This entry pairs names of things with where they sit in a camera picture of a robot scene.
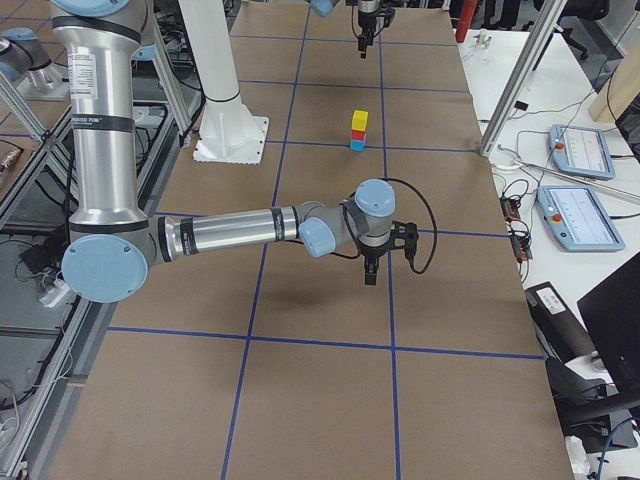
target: red block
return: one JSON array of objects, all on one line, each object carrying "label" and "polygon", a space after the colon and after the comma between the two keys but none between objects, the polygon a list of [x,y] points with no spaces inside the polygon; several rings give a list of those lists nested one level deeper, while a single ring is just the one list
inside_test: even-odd
[{"label": "red block", "polygon": [[367,132],[362,132],[360,130],[351,130],[351,140],[360,140],[364,142],[367,138]]}]

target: label on robot arm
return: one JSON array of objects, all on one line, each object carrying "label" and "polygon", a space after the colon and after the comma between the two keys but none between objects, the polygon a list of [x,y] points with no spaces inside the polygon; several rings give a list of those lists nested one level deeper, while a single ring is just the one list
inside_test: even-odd
[{"label": "label on robot arm", "polygon": [[542,303],[544,303],[545,307],[547,307],[547,310],[549,310],[551,315],[555,315],[566,310],[558,296],[551,288],[541,288],[536,293],[538,294],[538,297],[540,297],[540,300],[542,300]]},{"label": "label on robot arm", "polygon": [[96,56],[92,53],[72,53],[68,63],[71,99],[97,100]]}]

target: red object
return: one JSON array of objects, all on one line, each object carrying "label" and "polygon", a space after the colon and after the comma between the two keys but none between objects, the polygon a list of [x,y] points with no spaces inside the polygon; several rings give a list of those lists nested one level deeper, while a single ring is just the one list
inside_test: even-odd
[{"label": "red object", "polygon": [[351,130],[351,140],[360,140],[361,142],[364,142],[365,138],[367,138],[367,132]]},{"label": "red object", "polygon": [[456,42],[462,43],[467,37],[467,30],[469,30],[477,6],[478,0],[465,0],[460,20],[458,21],[458,28],[456,29]]}]

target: yellow block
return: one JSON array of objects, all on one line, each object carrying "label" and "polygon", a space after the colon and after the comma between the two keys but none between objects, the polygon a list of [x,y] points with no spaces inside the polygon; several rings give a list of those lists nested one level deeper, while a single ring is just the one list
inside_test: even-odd
[{"label": "yellow block", "polygon": [[351,130],[367,131],[367,122],[369,121],[369,112],[366,110],[355,110],[351,119]]}]

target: blue-framed tablet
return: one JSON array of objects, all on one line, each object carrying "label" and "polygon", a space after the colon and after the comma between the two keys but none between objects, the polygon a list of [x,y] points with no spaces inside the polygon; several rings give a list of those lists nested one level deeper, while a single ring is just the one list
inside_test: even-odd
[{"label": "blue-framed tablet", "polygon": [[561,172],[602,180],[616,176],[601,130],[553,125],[549,131],[549,147]]},{"label": "blue-framed tablet", "polygon": [[612,252],[625,247],[591,187],[540,187],[537,200],[553,236],[565,250]]}]

